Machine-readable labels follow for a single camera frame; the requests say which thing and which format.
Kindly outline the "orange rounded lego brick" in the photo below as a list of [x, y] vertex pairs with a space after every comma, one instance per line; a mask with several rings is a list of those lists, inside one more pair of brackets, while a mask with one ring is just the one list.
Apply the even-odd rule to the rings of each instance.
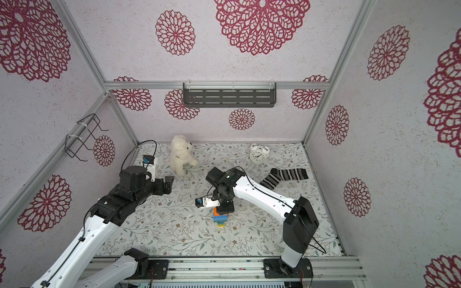
[[219, 219], [221, 219], [221, 218], [228, 218], [228, 214], [222, 214], [222, 215], [219, 214], [219, 213], [217, 212], [217, 207], [215, 207], [215, 208], [213, 208], [213, 217], [214, 217], [214, 218], [219, 218]]

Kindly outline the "light blue long lego brick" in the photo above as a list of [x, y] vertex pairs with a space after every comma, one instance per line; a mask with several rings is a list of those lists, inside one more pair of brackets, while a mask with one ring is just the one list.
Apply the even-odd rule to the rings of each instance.
[[215, 223], [225, 223], [228, 221], [228, 216], [214, 216], [213, 221]]

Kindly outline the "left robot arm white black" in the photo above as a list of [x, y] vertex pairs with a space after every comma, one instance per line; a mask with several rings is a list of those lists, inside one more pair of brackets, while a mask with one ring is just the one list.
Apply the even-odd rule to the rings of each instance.
[[112, 288], [132, 276], [147, 275], [149, 256], [131, 248], [105, 269], [80, 279], [100, 247], [128, 216], [150, 196], [171, 194], [174, 183], [173, 176], [155, 179], [142, 166], [129, 166], [119, 176], [119, 183], [88, 210], [82, 230], [55, 263], [32, 284], [34, 288]]

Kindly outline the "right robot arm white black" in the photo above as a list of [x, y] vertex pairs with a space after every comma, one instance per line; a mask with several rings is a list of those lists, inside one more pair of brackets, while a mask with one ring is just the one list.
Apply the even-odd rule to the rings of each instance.
[[315, 238], [319, 221], [309, 200], [287, 198], [252, 180], [239, 166], [223, 172], [212, 168], [206, 181], [212, 194], [194, 200], [199, 209], [214, 208], [220, 216], [233, 213], [234, 199], [250, 202], [283, 224], [285, 249], [278, 259], [265, 259], [266, 278], [313, 278], [311, 262], [304, 258], [309, 247], [325, 254], [326, 249]]

